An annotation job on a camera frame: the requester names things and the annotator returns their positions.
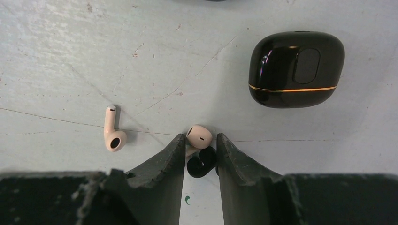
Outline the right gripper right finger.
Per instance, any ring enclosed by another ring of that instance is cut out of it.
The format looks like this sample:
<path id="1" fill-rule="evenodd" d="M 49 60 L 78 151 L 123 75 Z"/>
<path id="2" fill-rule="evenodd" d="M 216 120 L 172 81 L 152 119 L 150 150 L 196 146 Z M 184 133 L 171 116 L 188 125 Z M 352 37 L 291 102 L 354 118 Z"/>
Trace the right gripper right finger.
<path id="1" fill-rule="evenodd" d="M 280 175 L 216 141 L 222 213 L 227 225 L 395 225 L 398 177 L 382 173 Z"/>

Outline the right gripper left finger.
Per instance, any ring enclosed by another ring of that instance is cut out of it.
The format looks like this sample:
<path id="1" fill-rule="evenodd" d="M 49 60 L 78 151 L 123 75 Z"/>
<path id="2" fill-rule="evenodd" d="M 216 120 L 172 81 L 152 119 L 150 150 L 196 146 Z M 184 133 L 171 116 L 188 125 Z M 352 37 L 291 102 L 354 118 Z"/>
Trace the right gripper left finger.
<path id="1" fill-rule="evenodd" d="M 10 172 L 0 176 L 3 225 L 177 225 L 185 136 L 127 172 Z"/>

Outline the pink earbud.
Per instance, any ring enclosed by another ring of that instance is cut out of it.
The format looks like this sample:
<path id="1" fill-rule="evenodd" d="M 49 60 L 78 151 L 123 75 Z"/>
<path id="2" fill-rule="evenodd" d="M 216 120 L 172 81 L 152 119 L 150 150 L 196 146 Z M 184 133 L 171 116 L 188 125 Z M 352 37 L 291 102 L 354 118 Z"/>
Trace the pink earbud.
<path id="1" fill-rule="evenodd" d="M 110 152 L 117 152 L 122 149 L 127 142 L 127 135 L 124 131 L 115 129 L 116 106 L 109 105 L 106 108 L 104 120 L 104 140 L 105 146 Z"/>
<path id="2" fill-rule="evenodd" d="M 201 125 L 193 125 L 186 134 L 189 147 L 186 149 L 185 157 L 188 158 L 199 150 L 210 146 L 213 135 Z"/>

